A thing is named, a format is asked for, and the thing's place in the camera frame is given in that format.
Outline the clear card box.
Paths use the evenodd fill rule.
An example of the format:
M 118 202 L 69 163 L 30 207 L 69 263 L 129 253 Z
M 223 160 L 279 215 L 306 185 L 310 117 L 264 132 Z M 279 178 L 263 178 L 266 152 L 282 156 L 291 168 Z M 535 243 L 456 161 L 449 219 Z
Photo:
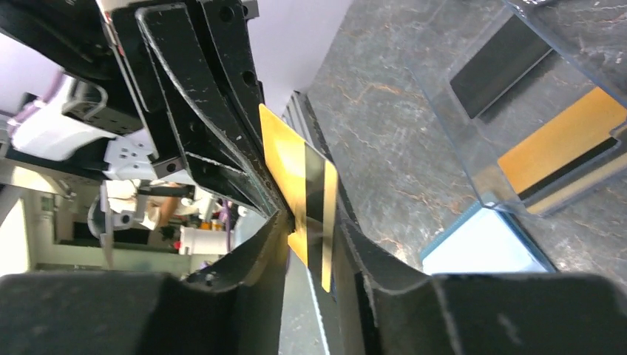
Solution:
M 451 78 L 511 15 L 552 52 L 470 119 Z M 504 153 L 594 88 L 626 108 L 624 1 L 427 1 L 408 65 L 480 203 L 528 213 L 498 165 Z

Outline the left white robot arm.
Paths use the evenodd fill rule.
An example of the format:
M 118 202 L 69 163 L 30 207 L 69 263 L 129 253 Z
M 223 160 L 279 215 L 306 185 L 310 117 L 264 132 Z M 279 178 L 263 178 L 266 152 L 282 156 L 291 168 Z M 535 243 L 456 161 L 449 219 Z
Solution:
M 170 180 L 282 214 L 262 150 L 256 1 L 3 1 L 22 102 L 15 164 L 65 182 Z

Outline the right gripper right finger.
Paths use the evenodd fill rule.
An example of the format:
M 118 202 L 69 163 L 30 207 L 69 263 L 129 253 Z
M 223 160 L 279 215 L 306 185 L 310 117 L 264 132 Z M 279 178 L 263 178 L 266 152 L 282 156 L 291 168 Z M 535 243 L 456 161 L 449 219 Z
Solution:
M 374 243 L 350 218 L 341 216 L 335 232 L 341 314 L 413 314 L 433 301 L 430 277 Z

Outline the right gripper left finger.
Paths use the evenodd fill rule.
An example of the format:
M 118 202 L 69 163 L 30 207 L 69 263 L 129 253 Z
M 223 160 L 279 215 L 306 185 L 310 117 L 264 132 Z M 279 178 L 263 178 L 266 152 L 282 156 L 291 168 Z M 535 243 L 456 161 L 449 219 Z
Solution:
M 275 212 L 267 218 L 250 211 L 236 222 L 236 248 L 211 265 L 193 271 L 184 280 L 222 290 L 240 283 L 251 285 L 269 275 L 279 277 L 282 288 L 290 265 L 287 236 L 293 230 L 293 216 L 287 211 Z

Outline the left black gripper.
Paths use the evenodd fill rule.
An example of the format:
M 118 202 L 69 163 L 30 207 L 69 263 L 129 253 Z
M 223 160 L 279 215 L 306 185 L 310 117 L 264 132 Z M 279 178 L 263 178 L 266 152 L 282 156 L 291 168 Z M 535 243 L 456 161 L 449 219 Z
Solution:
M 56 179 L 191 180 L 285 211 L 262 147 L 257 15 L 255 1 L 3 1 L 1 34 L 49 65 L 19 65 L 41 89 L 2 124 L 1 160 Z

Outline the blue leather card holder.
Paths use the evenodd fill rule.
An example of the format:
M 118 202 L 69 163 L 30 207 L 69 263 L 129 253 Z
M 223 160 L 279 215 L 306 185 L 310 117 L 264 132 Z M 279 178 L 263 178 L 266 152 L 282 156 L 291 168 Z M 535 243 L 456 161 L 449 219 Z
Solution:
M 555 273 L 509 213 L 476 202 L 420 253 L 425 274 Z

